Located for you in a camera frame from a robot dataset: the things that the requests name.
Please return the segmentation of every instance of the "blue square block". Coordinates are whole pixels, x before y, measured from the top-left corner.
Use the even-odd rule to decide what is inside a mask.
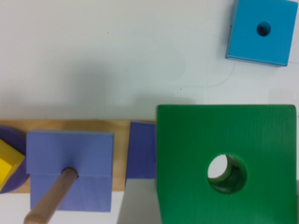
[[[131,122],[126,179],[156,178],[156,125]]]
[[[34,130],[27,134],[27,173],[31,206],[42,198],[62,170],[78,179],[59,210],[109,212],[112,193],[113,133]]]
[[[287,66],[298,3],[235,0],[226,58]]]

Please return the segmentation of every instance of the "hole in blue block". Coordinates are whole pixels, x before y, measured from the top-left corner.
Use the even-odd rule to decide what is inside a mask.
[[[211,166],[214,166],[214,170],[218,167],[219,176],[211,176]],[[210,186],[216,191],[223,194],[233,194],[242,190],[246,185],[247,171],[243,161],[236,156],[220,155],[209,164],[207,178]]]
[[[261,36],[267,36],[271,32],[271,26],[270,23],[267,21],[262,21],[260,24],[258,24],[257,32]]]
[[[72,169],[72,170],[74,170],[74,171],[77,173],[77,179],[78,179],[79,175],[78,175],[78,172],[77,172],[76,169],[74,169],[73,167],[66,167],[66,168],[64,168],[64,169],[62,170],[62,173],[63,173],[63,171],[66,170],[66,169]]]

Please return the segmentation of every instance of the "wooden dowel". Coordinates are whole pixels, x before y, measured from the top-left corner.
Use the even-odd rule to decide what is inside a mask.
[[[47,224],[77,177],[78,173],[76,170],[72,168],[63,170],[47,193],[28,213],[24,224]]]

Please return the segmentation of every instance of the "green block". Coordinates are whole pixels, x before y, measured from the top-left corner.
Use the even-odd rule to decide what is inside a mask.
[[[157,190],[163,224],[297,224],[295,107],[158,106]]]

